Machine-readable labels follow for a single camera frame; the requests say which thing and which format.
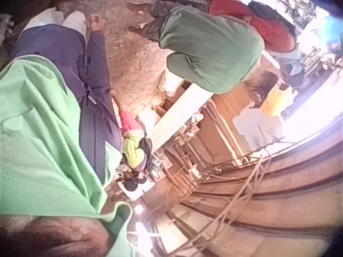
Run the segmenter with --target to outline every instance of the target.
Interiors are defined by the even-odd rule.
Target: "green shirt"
[[[264,43],[242,21],[178,6],[162,25],[160,47],[175,51],[167,57],[170,72],[221,94],[244,81],[258,63]]]
[[[130,206],[99,214],[121,154],[106,144],[102,185],[79,146],[79,123],[79,104],[49,60],[23,56],[0,73],[1,214],[101,219],[117,238],[108,256],[132,256]]]

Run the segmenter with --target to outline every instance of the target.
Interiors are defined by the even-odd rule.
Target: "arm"
[[[103,30],[105,20],[98,14],[91,15],[90,29],[91,36],[87,44],[87,83],[94,95],[115,117],[109,83],[109,72],[105,50],[105,36]]]

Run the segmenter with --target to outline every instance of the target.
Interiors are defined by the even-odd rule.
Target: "hand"
[[[103,31],[105,29],[105,23],[105,20],[99,14],[91,14],[89,19],[89,27],[91,32]]]

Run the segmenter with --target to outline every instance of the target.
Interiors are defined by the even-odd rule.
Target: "backpack strap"
[[[81,99],[80,147],[100,182],[105,181],[105,121],[92,91]]]

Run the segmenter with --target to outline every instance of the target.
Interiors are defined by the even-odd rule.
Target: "man in green shirt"
[[[99,15],[91,16],[86,47],[83,13],[64,20],[47,9],[29,22],[14,60],[0,73],[2,256],[139,255],[126,239],[130,206],[118,202],[102,213],[105,187],[122,157],[104,25]],[[104,131],[103,144],[94,146],[104,151],[99,173],[81,147],[82,129],[89,129],[82,128],[83,104],[89,101]]]
[[[127,7],[155,18],[142,28],[129,26],[127,31],[174,51],[167,57],[168,70],[215,94],[245,81],[264,49],[259,33],[231,16],[213,16],[169,1]]]

